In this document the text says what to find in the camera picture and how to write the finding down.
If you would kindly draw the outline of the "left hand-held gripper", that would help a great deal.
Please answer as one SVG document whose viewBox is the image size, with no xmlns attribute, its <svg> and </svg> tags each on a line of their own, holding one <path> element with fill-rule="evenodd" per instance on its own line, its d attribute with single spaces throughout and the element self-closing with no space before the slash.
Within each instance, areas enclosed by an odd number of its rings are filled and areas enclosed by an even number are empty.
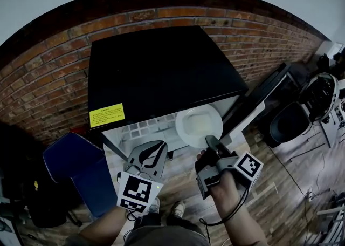
<svg viewBox="0 0 345 246">
<path fill-rule="evenodd" d="M 157 154 L 151 165 L 144 165 L 155 151 Z M 119 183 L 118 199 L 116 205 L 118 207 L 144 214 L 158 196 L 163 188 L 163 184 L 153 180 L 160 180 L 163 174 L 164 164 L 167 158 L 168 145 L 162 140 L 149 141 L 135 147 L 128 162 L 141 169 L 150 178 L 145 179 L 140 175 L 134 175 L 125 171 L 117 174 Z"/>
</svg>

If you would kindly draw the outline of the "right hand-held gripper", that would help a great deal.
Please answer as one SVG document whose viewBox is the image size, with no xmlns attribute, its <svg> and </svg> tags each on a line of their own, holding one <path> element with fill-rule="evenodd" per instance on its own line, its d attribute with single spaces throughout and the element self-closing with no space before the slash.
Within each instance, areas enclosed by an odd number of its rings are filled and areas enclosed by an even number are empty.
<svg viewBox="0 0 345 246">
<path fill-rule="evenodd" d="M 260 175 L 263 163 L 248 152 L 221 151 L 221 142 L 214 135 L 205 137 L 208 148 L 195 162 L 197 182 L 203 199 L 210 196 L 210 188 L 218 185 L 221 175 L 229 171 L 240 192 L 249 192 Z"/>
</svg>

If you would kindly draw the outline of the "person's right hand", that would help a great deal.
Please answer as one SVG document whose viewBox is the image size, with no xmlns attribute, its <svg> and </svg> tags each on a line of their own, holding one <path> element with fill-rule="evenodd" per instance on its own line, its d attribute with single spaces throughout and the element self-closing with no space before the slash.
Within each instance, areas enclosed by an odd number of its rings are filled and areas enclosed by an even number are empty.
<svg viewBox="0 0 345 246">
<path fill-rule="evenodd" d="M 240 194 L 229 171 L 223 172 L 219 184 L 210 188 L 210 194 L 221 218 L 233 212 L 240 202 Z"/>
</svg>

